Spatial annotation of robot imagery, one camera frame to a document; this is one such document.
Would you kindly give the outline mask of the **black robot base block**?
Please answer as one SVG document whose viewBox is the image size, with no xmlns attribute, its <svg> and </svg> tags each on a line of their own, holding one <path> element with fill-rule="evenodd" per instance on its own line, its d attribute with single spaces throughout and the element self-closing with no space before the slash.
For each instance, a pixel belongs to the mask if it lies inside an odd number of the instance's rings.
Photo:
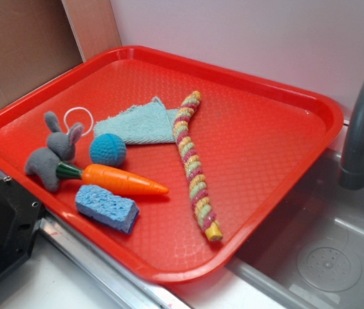
<svg viewBox="0 0 364 309">
<path fill-rule="evenodd" d="M 0 180 L 0 280 L 30 258 L 43 211 L 17 181 Z"/>
</svg>

